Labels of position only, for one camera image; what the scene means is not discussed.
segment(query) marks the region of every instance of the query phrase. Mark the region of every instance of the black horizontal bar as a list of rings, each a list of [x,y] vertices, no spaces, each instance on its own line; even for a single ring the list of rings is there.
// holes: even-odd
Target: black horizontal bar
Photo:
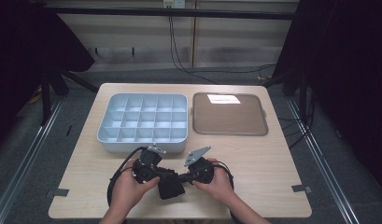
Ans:
[[[133,16],[171,16],[171,17],[205,17],[233,19],[261,19],[291,21],[297,17],[291,12],[258,12],[258,11],[222,11],[181,8],[148,8],[148,7],[79,7],[79,6],[44,6],[45,9],[59,14],[91,15],[133,15]]]

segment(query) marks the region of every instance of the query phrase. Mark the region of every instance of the wall socket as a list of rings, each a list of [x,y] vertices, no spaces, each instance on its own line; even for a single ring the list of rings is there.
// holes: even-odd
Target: wall socket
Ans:
[[[164,8],[185,8],[185,0],[163,0]]]

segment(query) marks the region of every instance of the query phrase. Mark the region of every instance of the wooden table top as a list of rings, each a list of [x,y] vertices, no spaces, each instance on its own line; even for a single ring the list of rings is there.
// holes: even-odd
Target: wooden table top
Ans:
[[[191,126],[192,97],[196,92],[251,93],[257,95],[266,113],[269,133],[265,136],[207,135]],[[112,95],[119,92],[183,93],[189,102],[189,128],[182,153],[164,155],[159,166],[183,174],[189,151],[211,146],[206,158],[223,161],[234,176],[234,190],[263,217],[309,217],[310,204],[300,185],[276,112],[266,88],[258,86],[192,85],[192,84],[126,84],[106,83],[92,105],[59,189],[69,189],[66,197],[56,196],[50,206],[52,218],[101,218],[106,212],[106,189],[109,178],[128,156],[110,153],[97,140],[103,115]],[[184,184],[186,193],[161,200],[158,188],[152,189],[130,212],[128,218],[230,218],[228,209],[196,187]]]

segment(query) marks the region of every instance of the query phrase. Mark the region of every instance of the person's left hand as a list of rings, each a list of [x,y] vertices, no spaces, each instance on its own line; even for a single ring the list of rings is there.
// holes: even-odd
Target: person's left hand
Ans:
[[[133,165],[134,160],[129,160],[124,169],[133,167]],[[112,190],[111,205],[101,223],[105,223],[104,221],[108,219],[110,220],[109,223],[116,223],[114,220],[122,222],[130,210],[141,201],[144,194],[158,185],[159,180],[160,178],[157,176],[147,183],[140,184],[134,179],[132,169],[123,171]]]

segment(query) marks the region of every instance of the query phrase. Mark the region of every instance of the light wood surface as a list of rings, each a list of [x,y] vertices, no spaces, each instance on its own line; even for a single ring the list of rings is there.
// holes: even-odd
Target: light wood surface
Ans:
[[[269,133],[265,136],[201,135],[191,126],[192,96],[199,91],[251,93],[257,95],[266,112]],[[188,151],[211,146],[205,157],[226,163],[236,193],[263,217],[309,217],[311,208],[304,192],[291,186],[302,184],[295,168],[276,112],[266,88],[255,86],[123,84],[101,86],[65,170],[60,189],[66,197],[55,197],[49,215],[53,218],[100,218],[106,212],[109,178],[128,154],[107,152],[97,141],[97,131],[110,97],[118,92],[184,93],[189,101],[189,134],[183,153],[165,155],[159,163],[179,174],[187,172],[183,162]],[[228,210],[208,194],[190,184],[186,193],[161,200],[158,189],[149,191],[128,218],[230,218]]]

